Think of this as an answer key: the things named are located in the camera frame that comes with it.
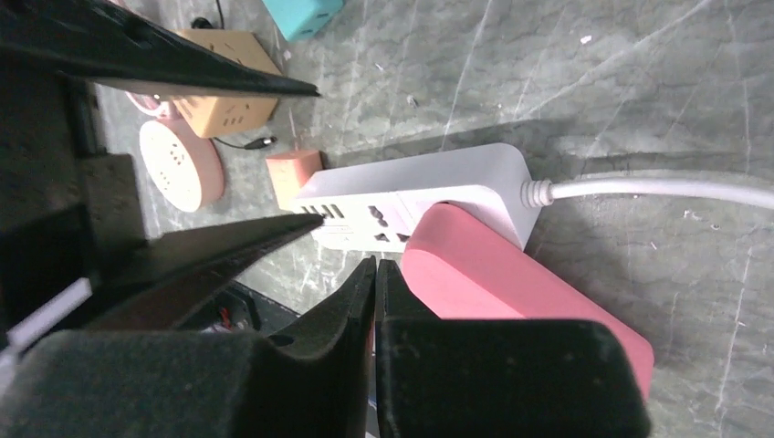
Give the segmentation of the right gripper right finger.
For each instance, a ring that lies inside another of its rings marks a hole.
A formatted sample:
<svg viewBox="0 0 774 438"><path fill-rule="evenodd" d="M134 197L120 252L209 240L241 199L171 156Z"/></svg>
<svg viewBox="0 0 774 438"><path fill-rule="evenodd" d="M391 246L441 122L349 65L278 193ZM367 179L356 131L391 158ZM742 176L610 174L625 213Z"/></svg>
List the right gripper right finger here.
<svg viewBox="0 0 774 438"><path fill-rule="evenodd" d="M441 319L397 264L375 280L377 414L384 437L646 437L621 343L582 319Z"/></svg>

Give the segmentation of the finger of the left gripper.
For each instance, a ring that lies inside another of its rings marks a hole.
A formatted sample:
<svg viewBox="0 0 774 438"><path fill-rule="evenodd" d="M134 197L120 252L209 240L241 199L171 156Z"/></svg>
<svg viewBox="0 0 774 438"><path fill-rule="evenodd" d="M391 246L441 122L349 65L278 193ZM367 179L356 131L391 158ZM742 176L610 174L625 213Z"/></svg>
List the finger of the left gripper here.
<svg viewBox="0 0 774 438"><path fill-rule="evenodd" d="M108 277L89 330L182 325L263 256L320 227L318 214L286 214L164 235Z"/></svg>
<svg viewBox="0 0 774 438"><path fill-rule="evenodd" d="M107 1L4 1L1 57L136 94L319 96L245 67Z"/></svg>

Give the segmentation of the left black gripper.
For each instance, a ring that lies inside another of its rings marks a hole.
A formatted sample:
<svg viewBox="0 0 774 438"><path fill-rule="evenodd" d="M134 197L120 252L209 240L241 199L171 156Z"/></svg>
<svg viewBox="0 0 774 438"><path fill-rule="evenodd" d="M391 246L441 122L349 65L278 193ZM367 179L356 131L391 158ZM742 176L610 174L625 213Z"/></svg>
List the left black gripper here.
<svg viewBox="0 0 774 438"><path fill-rule="evenodd" d="M133 160L106 153L90 86L1 64L1 335L48 309L67 329L145 330L118 276L146 244Z"/></svg>

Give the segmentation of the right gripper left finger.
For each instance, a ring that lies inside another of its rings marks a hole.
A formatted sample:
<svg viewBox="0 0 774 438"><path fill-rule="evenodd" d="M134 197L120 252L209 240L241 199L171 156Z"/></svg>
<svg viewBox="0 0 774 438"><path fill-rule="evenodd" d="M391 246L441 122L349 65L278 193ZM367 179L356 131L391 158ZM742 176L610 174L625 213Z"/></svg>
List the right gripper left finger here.
<svg viewBox="0 0 774 438"><path fill-rule="evenodd" d="M62 331L21 361L4 437L362 437L377 263L270 337Z"/></svg>

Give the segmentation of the round pink power socket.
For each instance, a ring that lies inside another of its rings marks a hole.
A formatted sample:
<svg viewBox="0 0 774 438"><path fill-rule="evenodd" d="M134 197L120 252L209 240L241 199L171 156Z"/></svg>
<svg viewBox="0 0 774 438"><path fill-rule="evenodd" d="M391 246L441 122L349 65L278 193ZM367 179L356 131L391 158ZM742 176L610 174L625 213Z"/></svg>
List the round pink power socket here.
<svg viewBox="0 0 774 438"><path fill-rule="evenodd" d="M183 119L142 124L139 145L152 182L177 209L191 213L218 201L225 173L215 146L198 137Z"/></svg>

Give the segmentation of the pink triangular power strip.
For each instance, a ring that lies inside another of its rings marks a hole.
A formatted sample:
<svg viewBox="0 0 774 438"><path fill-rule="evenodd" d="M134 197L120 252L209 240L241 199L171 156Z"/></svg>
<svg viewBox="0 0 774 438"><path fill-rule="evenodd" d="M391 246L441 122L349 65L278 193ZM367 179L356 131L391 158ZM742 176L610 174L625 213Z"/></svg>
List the pink triangular power strip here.
<svg viewBox="0 0 774 438"><path fill-rule="evenodd" d="M651 343L465 210L433 205L401 261L412 293L440 318L584 319L621 342L644 398L654 370Z"/></svg>

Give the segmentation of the white power strip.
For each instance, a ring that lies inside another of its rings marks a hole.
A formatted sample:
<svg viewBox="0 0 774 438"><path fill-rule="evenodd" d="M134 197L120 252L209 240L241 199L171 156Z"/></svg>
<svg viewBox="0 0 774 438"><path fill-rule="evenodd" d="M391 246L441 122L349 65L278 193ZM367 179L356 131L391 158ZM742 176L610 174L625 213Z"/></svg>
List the white power strip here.
<svg viewBox="0 0 774 438"><path fill-rule="evenodd" d="M332 250L401 253L437 203L463 209L523 248L552 202L549 187L532 179L515 146L492 143L319 171L289 204L322 217L312 236Z"/></svg>

